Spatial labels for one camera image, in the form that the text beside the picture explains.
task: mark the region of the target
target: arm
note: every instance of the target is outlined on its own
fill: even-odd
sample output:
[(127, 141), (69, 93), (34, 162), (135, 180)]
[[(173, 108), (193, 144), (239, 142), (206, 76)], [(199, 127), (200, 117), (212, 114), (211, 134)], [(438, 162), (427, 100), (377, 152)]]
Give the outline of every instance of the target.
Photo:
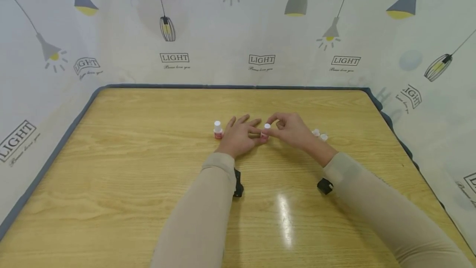
[(360, 214), (402, 268), (470, 268), (469, 260), (423, 211), (345, 153), (316, 138), (298, 114), (276, 113), (269, 136), (305, 151), (324, 168), (340, 199)]
[(220, 268), (225, 252), (226, 227), (236, 189), (235, 158), (265, 140), (260, 119), (246, 122), (233, 117), (215, 153), (167, 219), (154, 250), (151, 268)]

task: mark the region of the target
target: finger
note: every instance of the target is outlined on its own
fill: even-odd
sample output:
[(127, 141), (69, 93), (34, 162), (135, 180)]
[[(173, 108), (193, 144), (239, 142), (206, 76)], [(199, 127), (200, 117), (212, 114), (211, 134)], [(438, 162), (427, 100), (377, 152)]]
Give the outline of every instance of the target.
[(250, 133), (250, 134), (261, 134), (261, 130), (257, 127), (248, 127), (248, 133)]
[(230, 119), (230, 121), (228, 121), (228, 124), (227, 124), (226, 127), (225, 127), (225, 131), (226, 131), (226, 130), (229, 130), (229, 128), (232, 127), (233, 124), (235, 124), (235, 121), (236, 121), (236, 120), (237, 120), (237, 118), (233, 116), (233, 117)]
[(278, 122), (276, 122), (276, 127), (277, 127), (279, 130), (281, 130), (281, 129), (283, 129), (283, 128), (285, 127), (285, 124), (284, 124), (284, 122), (282, 122), (282, 121), (278, 121)]
[(288, 118), (289, 113), (285, 112), (276, 112), (273, 115), (271, 115), (270, 118), (266, 121), (266, 123), (272, 124), (276, 120), (281, 120), (281, 121), (286, 121), (286, 118)]
[(238, 122), (238, 123), (243, 123), (243, 122), (247, 121), (249, 117), (250, 117), (250, 115), (249, 115), (249, 114), (246, 114), (246, 115), (240, 117), (240, 118), (237, 120), (237, 122)]
[(253, 142), (255, 143), (255, 146), (263, 145), (264, 143), (267, 142), (267, 139), (256, 138), (256, 139), (253, 139)]
[(250, 125), (250, 126), (252, 126), (252, 127), (255, 127), (255, 126), (257, 126), (260, 122), (261, 122), (261, 118), (256, 118), (256, 119), (251, 120), (250, 122), (248, 122), (248, 125)]
[(272, 136), (274, 138), (281, 139), (281, 130), (277, 130), (274, 128), (265, 128), (264, 130), (261, 131), (263, 134), (266, 134), (267, 136)]

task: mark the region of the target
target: hand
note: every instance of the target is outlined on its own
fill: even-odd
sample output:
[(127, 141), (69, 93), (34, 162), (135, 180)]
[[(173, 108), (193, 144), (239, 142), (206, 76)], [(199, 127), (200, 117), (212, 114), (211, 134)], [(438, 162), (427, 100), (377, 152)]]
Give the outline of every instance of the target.
[(273, 124), (276, 120), (278, 120), (276, 122), (278, 129), (264, 129), (263, 134), (278, 138), (290, 146), (301, 150), (306, 150), (312, 142), (316, 141), (314, 134), (296, 112), (276, 112), (266, 123)]
[(278, 129), (264, 129), (263, 134), (278, 138), (294, 148), (303, 150), (322, 167), (329, 164), (332, 158), (338, 154), (336, 149), (314, 136), (296, 112), (276, 112), (267, 120), (267, 123), (272, 124), (276, 120), (278, 120), (276, 122)]
[(226, 153), (232, 158), (237, 158), (255, 146), (266, 143), (266, 139), (260, 138), (261, 130), (256, 127), (261, 119), (257, 118), (246, 122), (249, 117), (250, 115), (247, 114), (238, 120), (234, 116), (231, 118), (215, 152)]

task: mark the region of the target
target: yellow light bulb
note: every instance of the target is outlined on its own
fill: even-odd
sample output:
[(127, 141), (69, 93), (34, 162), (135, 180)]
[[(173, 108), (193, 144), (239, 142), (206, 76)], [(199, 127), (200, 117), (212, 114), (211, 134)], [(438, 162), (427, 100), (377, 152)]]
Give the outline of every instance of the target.
[(87, 16), (92, 16), (95, 15), (98, 10), (95, 8), (90, 8), (90, 7), (76, 7), (76, 9), (80, 12), (82, 12), (84, 15)]
[(395, 20), (405, 19), (414, 15), (404, 11), (387, 11), (387, 14)]
[(442, 71), (445, 68), (445, 64), (442, 61), (438, 61), (431, 67), (430, 73), (433, 74), (439, 74), (440, 71)]
[(172, 33), (172, 28), (170, 27), (170, 24), (163, 24), (162, 25), (163, 31), (165, 34), (171, 34)]
[(60, 55), (58, 53), (54, 53), (53, 55), (50, 56), (51, 60), (58, 60), (60, 58)]

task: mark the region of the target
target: small bottle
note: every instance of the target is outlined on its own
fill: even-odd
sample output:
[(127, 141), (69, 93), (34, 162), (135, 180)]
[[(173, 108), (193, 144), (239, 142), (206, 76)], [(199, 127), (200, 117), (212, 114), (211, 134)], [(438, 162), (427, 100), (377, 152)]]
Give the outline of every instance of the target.
[[(271, 125), (270, 125), (269, 123), (266, 123), (266, 124), (265, 124), (265, 129), (270, 129), (270, 128), (271, 128)], [(269, 136), (268, 136), (267, 134), (263, 134), (263, 133), (261, 132), (261, 138), (262, 138), (262, 139), (268, 139)]]
[(215, 139), (222, 139), (223, 138), (223, 130), (221, 128), (221, 122), (215, 121), (215, 128), (213, 129), (213, 133), (215, 134)]

